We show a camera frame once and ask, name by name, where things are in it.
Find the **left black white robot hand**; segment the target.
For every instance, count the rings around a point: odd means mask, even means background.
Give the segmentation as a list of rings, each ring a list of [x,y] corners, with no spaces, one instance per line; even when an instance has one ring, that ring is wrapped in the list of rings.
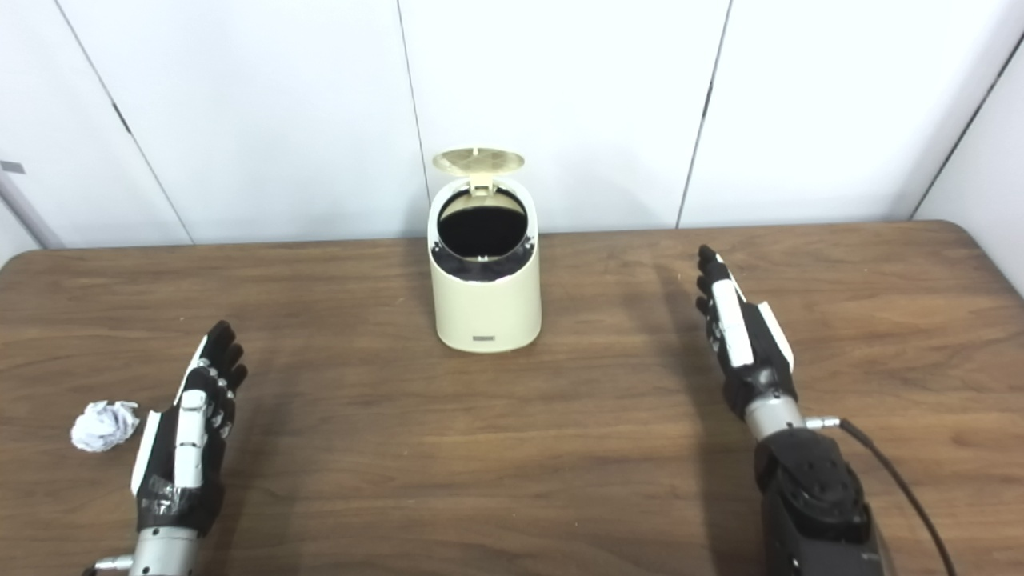
[[[138,532],[178,527],[204,537],[221,513],[234,396],[248,375],[242,356],[231,324],[217,322],[195,349],[172,405],[150,412],[131,478]]]

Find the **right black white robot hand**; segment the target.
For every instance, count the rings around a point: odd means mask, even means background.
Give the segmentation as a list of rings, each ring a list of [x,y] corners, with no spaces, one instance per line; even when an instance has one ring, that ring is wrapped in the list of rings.
[[[722,394],[740,419],[754,402],[768,398],[798,400],[790,340],[768,302],[746,300],[722,256],[708,245],[698,249],[695,300],[703,316],[707,342],[723,373]]]

